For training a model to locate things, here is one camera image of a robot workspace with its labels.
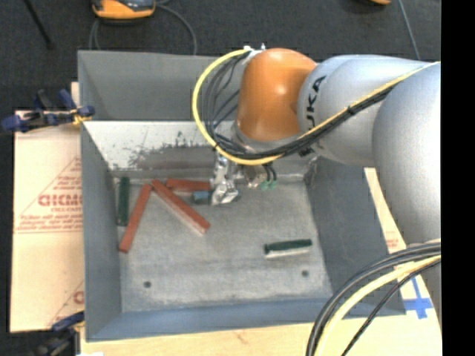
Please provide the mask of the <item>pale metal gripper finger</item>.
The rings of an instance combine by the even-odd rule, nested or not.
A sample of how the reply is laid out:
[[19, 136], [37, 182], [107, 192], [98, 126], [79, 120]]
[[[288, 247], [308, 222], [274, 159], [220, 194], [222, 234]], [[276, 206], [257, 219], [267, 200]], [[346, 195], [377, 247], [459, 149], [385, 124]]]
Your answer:
[[233, 182], [219, 184], [212, 192], [212, 205], [225, 205], [240, 197], [240, 191]]
[[222, 155], [216, 155], [214, 158], [213, 175], [210, 179], [212, 188], [217, 188], [219, 185], [225, 184], [227, 181], [229, 161]]

